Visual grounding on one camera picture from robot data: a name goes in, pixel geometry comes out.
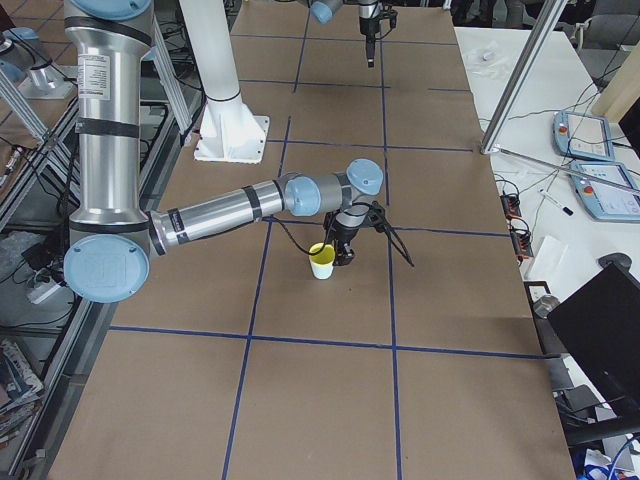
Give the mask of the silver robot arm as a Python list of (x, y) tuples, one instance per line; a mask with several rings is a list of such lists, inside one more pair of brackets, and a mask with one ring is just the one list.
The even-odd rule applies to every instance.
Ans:
[(288, 212), (325, 214), (323, 250), (349, 261), (352, 239), (367, 223), (384, 174), (367, 158), (320, 176), (289, 173), (196, 204), (161, 210), (150, 196), (165, 187), (141, 156), (141, 79), (162, 51), (150, 1), (68, 1), (67, 36), (77, 49), (80, 195), (70, 215), (63, 259), (67, 286), (95, 303), (136, 294), (151, 262), (172, 248), (232, 232)]
[(301, 1), (301, 4), (322, 25), (333, 20), (345, 5), (356, 5), (359, 31), (365, 39), (368, 68), (375, 66), (376, 44), (397, 26), (398, 12), (391, 1), (306, 0)]

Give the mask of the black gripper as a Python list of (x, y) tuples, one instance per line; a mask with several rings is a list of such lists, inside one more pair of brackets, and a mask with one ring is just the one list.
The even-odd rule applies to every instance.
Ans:
[(334, 266), (346, 266), (355, 258), (351, 241), (357, 235), (364, 219), (364, 213), (355, 214), (349, 211), (336, 210), (325, 215), (323, 223), (325, 241), (334, 247), (336, 253)]
[(366, 38), (367, 67), (373, 68), (375, 66), (375, 39), (379, 38), (381, 23), (387, 20), (389, 30), (392, 31), (397, 26), (398, 12), (391, 4), (359, 4), (358, 15), (360, 33)]

